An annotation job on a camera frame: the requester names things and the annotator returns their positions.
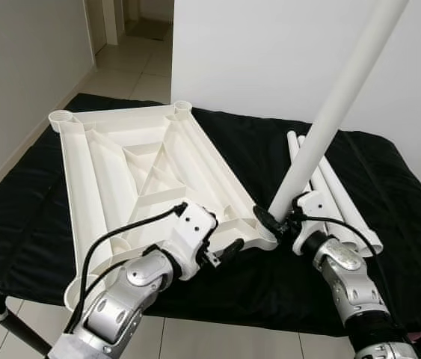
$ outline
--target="white pipe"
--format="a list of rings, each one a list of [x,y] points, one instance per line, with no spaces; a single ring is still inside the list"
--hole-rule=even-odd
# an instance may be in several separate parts
[[[286,173],[268,211],[282,221],[325,154],[356,99],[408,0],[378,0],[357,45]]]
[[[300,146],[304,143],[304,141],[305,136],[298,136],[298,143]],[[315,172],[313,172],[311,181],[313,189],[320,192],[323,196],[323,203],[325,204],[325,208],[328,212],[328,217],[343,221],[343,217],[338,210],[337,203],[331,195],[330,189],[325,182],[325,178],[318,167],[315,169]],[[337,237],[341,243],[345,244],[348,248],[354,251],[357,250],[358,240],[354,237],[352,232],[335,223],[326,223],[326,227],[328,229],[328,233]]]
[[[337,202],[338,208],[346,223],[358,229],[369,241],[372,247],[375,249],[376,254],[381,253],[383,250],[383,244],[378,238],[377,234],[368,228],[365,220],[358,211],[358,208],[354,205],[345,187],[339,180],[337,174],[330,165],[330,162],[323,156],[320,161],[319,168],[325,178],[325,181],[330,188],[331,194]],[[368,247],[363,241],[357,242],[357,251],[362,257],[370,257],[372,254]]]
[[[295,131],[288,131],[286,133],[286,140],[288,141],[290,160],[292,161],[292,164],[293,164],[293,161],[295,160],[295,157],[297,156],[297,153],[300,150],[300,145],[298,144],[297,134],[295,133]],[[307,182],[303,192],[310,192],[311,190],[312,189],[310,187],[310,183]]]

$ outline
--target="black cloth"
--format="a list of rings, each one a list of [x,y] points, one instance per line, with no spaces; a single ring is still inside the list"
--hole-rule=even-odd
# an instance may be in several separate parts
[[[67,109],[148,105],[155,103],[79,94]],[[286,132],[305,134],[310,125],[192,112],[250,196],[268,207],[290,163]],[[409,331],[421,331],[421,183],[395,146],[379,136],[338,132],[327,157],[384,243],[380,257],[397,317]],[[0,295],[63,304],[75,276],[68,208],[61,145],[48,128],[0,183]],[[373,260],[367,262],[380,286]],[[321,275],[288,245],[250,249],[217,271],[204,269],[189,282],[176,282],[147,313],[345,334]]]

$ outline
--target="table leg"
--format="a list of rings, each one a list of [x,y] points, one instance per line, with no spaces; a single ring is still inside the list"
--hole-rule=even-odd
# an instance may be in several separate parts
[[[0,315],[0,325],[42,355],[47,355],[52,348],[38,333],[7,308]]]

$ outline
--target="white plastic frame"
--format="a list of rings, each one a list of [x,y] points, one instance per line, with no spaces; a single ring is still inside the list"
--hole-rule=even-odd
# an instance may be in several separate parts
[[[244,249],[274,249],[256,230],[254,202],[191,114],[191,104],[72,113],[54,111],[60,132],[73,226],[77,276],[64,295],[76,304],[82,263],[91,244],[125,224],[192,201],[217,215],[210,250],[237,238]],[[176,217],[111,238],[98,247],[89,279],[165,240]]]

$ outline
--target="tiled floor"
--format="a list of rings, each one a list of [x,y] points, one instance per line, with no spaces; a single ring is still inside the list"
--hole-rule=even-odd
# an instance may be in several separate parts
[[[172,31],[164,41],[126,37],[96,56],[97,72],[81,92],[121,99],[170,102]]]
[[[96,57],[98,71],[82,92],[123,99],[170,102],[171,33],[165,41],[127,37]],[[9,300],[31,327],[50,343],[61,334],[69,313],[62,307]],[[269,331],[177,319],[144,317],[122,359],[346,359],[347,338]],[[42,358],[0,326],[0,359]]]

